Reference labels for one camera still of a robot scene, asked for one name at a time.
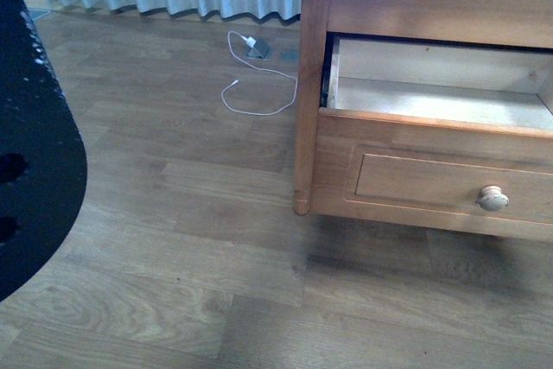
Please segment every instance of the wooden furniture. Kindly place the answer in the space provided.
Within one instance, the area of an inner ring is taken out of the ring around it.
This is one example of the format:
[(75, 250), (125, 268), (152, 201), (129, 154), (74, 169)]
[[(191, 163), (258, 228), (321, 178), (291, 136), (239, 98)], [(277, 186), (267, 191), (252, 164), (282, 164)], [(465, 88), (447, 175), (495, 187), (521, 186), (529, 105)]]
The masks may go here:
[(298, 94), (296, 213), (553, 240), (553, 0), (302, 0)]

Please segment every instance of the drawer knob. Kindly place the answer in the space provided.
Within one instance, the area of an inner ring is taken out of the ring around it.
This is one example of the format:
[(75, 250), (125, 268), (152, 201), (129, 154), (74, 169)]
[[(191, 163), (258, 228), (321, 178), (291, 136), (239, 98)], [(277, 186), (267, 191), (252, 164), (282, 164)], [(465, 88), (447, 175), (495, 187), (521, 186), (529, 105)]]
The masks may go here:
[(509, 206), (509, 198), (501, 191), (499, 186), (486, 186), (480, 191), (476, 201), (482, 209), (495, 212)]

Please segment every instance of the open drawer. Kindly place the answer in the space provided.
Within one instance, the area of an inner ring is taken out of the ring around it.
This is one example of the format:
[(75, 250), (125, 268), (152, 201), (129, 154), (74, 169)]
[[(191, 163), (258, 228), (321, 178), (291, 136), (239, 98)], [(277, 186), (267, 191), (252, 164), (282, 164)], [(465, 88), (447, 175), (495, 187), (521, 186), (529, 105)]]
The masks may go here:
[(553, 240), (553, 53), (338, 36), (330, 50), (313, 211)]

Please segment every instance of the charging cable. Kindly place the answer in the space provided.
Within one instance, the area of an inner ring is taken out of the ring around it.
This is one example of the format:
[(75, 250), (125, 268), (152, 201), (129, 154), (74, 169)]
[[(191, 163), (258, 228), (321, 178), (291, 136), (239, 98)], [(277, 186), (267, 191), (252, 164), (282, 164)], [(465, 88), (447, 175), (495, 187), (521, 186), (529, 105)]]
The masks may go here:
[(234, 35), (238, 35), (240, 38), (242, 38), (242, 40), (245, 42), (245, 44), (250, 47), (250, 48), (254, 48), (255, 44), (256, 44), (256, 40), (253, 39), (251, 36), (249, 37), (245, 37), (245, 36), (242, 36), (241, 34), (239, 34), (238, 32), (235, 32), (233, 30), (231, 30), (227, 36), (226, 36), (226, 40), (228, 42), (228, 48), (229, 50), (231, 51), (231, 54), (234, 58), (236, 58), (237, 60), (239, 60), (240, 62), (242, 62), (243, 64), (246, 64), (248, 67), (251, 67), (253, 69), (257, 69), (258, 71), (265, 71), (267, 73), (276, 73), (278, 75), (282, 75), (283, 77), (286, 77), (290, 80), (293, 80), (296, 85), (294, 87), (294, 97), (292, 98), (292, 100), (286, 104), (285, 106), (279, 108), (278, 110), (274, 111), (274, 112), (250, 112), (250, 111), (242, 111), (242, 110), (237, 110), (235, 108), (232, 108), (227, 102), (226, 102), (226, 99), (225, 99), (225, 93), (230, 90), (232, 87), (234, 87), (235, 85), (237, 85), (239, 83), (238, 80), (234, 80), (227, 88), (225, 88), (222, 92), (221, 92), (221, 99), (223, 100), (223, 103), (225, 104), (226, 108), (228, 108), (230, 111), (234, 111), (234, 112), (237, 112), (239, 114), (248, 114), (250, 116), (274, 116), (275, 114), (278, 114), (279, 112), (287, 109), (288, 107), (290, 107), (291, 105), (294, 104), (294, 101), (296, 101), (296, 95), (297, 95), (297, 77), (293, 76), (293, 75), (287, 75), (286, 73), (281, 73), (280, 71), (275, 71), (274, 69), (267, 69), (267, 68), (258, 68), (254, 65), (252, 65), (250, 62), (246, 62), (245, 60), (243, 60), (242, 58), (239, 58), (235, 53), (234, 51), (232, 50), (232, 44), (231, 44), (231, 35), (234, 34)]

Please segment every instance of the wooden floor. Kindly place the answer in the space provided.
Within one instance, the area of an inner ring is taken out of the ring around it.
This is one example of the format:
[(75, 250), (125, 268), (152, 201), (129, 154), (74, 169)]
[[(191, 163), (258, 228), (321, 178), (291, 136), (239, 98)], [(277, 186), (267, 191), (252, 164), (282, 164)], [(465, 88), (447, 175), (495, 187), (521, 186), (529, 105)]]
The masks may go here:
[[(298, 32), (55, 12), (37, 22), (89, 184), (64, 245), (0, 304), (0, 367), (553, 367), (553, 245), (292, 212)], [(236, 43), (237, 50), (242, 46)]]

